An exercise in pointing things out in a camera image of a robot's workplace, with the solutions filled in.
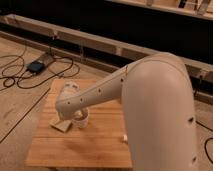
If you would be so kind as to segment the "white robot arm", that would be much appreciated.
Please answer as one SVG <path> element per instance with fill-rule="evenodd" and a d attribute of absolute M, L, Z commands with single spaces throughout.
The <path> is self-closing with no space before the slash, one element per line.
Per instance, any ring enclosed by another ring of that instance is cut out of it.
<path fill-rule="evenodd" d="M 62 88 L 62 120 L 92 105 L 119 98 L 133 171 L 198 171 L 195 104 L 184 62 L 156 53 L 132 62 L 92 86 Z"/>

